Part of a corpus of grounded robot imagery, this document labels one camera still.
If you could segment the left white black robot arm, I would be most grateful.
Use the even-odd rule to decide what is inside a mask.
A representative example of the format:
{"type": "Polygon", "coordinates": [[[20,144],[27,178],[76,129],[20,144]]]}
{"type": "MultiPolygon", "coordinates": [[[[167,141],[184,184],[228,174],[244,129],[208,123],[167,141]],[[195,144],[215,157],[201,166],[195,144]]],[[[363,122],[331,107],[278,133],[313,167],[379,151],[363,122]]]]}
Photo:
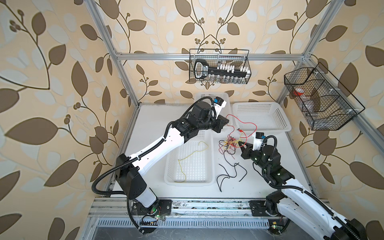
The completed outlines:
{"type": "Polygon", "coordinates": [[[159,198],[148,187],[143,175],[168,153],[196,137],[200,131],[212,130],[220,133],[229,120],[220,113],[227,105],[221,97],[202,97],[190,105],[177,119],[167,124],[164,134],[144,149],[130,156],[121,154],[117,165],[98,176],[92,191],[97,195],[125,195],[127,202],[137,201],[147,211],[147,216],[161,216],[159,198]],[[116,173],[121,191],[102,191],[98,183],[110,174],[116,173]]]}

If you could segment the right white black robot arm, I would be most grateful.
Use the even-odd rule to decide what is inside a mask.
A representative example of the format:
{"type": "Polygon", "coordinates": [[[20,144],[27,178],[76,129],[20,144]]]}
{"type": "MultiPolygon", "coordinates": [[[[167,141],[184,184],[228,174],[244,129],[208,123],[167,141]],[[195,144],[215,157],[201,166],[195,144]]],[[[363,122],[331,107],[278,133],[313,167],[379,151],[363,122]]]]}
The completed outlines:
{"type": "Polygon", "coordinates": [[[275,189],[266,197],[266,213],[288,218],[315,240],[366,240],[363,224],[328,207],[281,165],[277,143],[276,136],[263,133],[256,133],[252,144],[239,142],[241,157],[260,167],[264,181],[275,189]]]}

